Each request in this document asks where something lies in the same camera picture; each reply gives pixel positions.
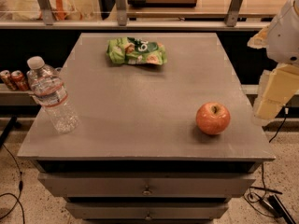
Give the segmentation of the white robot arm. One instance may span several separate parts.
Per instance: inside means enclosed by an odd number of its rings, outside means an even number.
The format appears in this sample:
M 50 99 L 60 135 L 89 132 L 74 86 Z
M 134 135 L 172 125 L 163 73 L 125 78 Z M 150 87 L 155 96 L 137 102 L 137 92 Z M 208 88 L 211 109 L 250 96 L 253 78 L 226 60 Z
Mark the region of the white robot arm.
M 248 46 L 266 48 L 267 57 L 278 63 L 263 71 L 253 105 L 254 122 L 265 125 L 299 90 L 299 0 L 288 0 Z

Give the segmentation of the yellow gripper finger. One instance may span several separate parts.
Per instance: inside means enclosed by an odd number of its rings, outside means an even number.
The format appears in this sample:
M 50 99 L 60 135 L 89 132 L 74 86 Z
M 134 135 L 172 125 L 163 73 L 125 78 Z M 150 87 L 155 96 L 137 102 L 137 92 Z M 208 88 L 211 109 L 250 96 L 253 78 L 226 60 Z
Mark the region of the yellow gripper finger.
M 299 66 L 279 63 L 272 71 L 264 70 L 253 105 L 256 120 L 272 120 L 299 90 Z
M 248 46 L 252 49 L 263 49 L 267 46 L 268 26 L 261 29 L 256 35 L 248 41 Z

